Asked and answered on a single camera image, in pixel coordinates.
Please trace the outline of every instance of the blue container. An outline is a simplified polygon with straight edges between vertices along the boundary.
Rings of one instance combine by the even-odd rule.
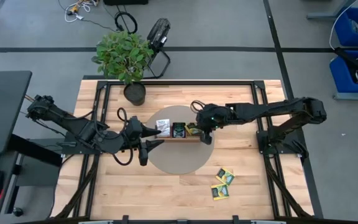
[[[358,47],[358,33],[354,31],[349,19],[358,22],[358,8],[349,8],[336,22],[335,31],[343,46]]]
[[[358,50],[347,50],[350,56],[358,58]],[[341,57],[336,57],[330,64],[336,89],[339,93],[358,93],[358,84],[354,83],[346,62]]]

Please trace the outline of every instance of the circular platform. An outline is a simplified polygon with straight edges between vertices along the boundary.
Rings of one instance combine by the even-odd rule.
[[[187,106],[169,106],[156,112],[146,126],[155,128],[156,120],[169,119],[174,122],[195,122],[196,114]],[[210,145],[200,142],[165,142],[149,153],[149,160],[160,170],[169,174],[187,174],[202,167],[214,149],[214,140]]]

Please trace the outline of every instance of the green tea bag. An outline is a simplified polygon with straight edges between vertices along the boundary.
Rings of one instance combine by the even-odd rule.
[[[229,191],[226,184],[212,185],[212,197],[214,200],[221,200],[229,197]]]
[[[218,174],[216,174],[216,178],[218,180],[220,180],[222,183],[227,184],[227,185],[231,184],[234,177],[235,177],[235,175],[232,174],[227,169],[225,169],[224,167],[219,170]]]

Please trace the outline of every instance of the black pot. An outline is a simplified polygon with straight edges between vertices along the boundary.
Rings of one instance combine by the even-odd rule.
[[[138,82],[134,82],[125,86],[124,96],[135,106],[140,106],[144,103],[146,97],[146,87]]]

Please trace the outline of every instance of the fan stand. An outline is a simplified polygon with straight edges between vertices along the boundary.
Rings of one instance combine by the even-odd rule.
[[[143,79],[154,79],[154,78],[161,78],[165,71],[168,68],[168,65],[171,63],[171,58],[167,55],[167,53],[165,53],[165,51],[163,51],[162,49],[160,50],[160,52],[162,52],[164,54],[164,56],[168,59],[167,64],[165,65],[165,68],[162,70],[161,74],[159,76],[156,76],[151,68],[151,64],[153,63],[155,57],[153,58],[153,60],[147,64],[149,70],[152,72],[153,76],[152,77],[143,77]]]

